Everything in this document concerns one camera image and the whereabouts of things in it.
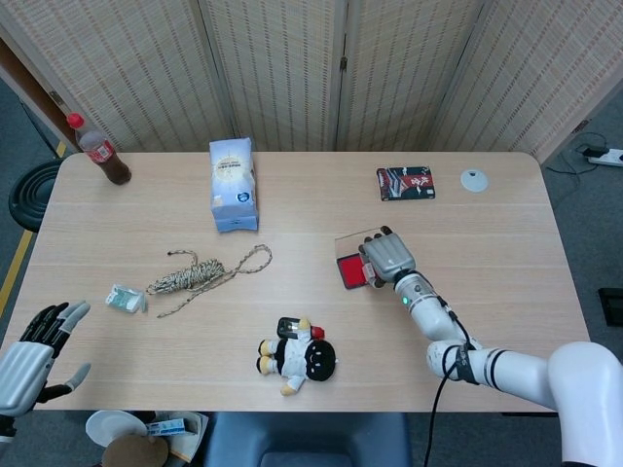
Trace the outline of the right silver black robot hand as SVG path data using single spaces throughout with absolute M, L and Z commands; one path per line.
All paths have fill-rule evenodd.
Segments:
M 369 232 L 358 245 L 362 271 L 369 285 L 395 284 L 416 269 L 416 261 L 401 237 L 388 226 Z

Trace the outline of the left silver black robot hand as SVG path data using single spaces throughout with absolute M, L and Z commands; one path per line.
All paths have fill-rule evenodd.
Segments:
M 50 305 L 30 321 L 19 340 L 1 357 L 1 414 L 19 417 L 38 404 L 65 396 L 79 387 L 92 365 L 83 364 L 68 381 L 49 386 L 48 376 L 78 323 L 91 305 Z

